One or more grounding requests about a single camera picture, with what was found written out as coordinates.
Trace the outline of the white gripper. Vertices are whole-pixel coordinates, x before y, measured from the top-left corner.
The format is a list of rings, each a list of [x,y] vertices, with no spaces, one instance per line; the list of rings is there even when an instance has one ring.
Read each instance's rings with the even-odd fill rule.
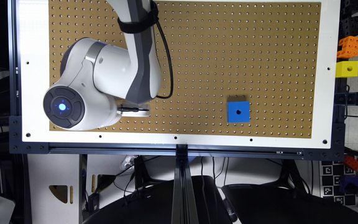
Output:
[[[117,107],[117,111],[123,117],[149,117],[150,105],[149,104],[136,105],[133,103],[123,103]]]

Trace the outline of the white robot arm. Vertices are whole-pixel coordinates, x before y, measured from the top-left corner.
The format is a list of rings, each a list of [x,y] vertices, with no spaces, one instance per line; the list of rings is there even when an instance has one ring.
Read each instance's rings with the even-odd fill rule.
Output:
[[[44,112],[56,126],[86,131],[111,126],[123,116],[147,117],[158,95],[153,1],[110,1],[124,33],[125,49],[82,38],[64,54],[60,79],[44,96]]]

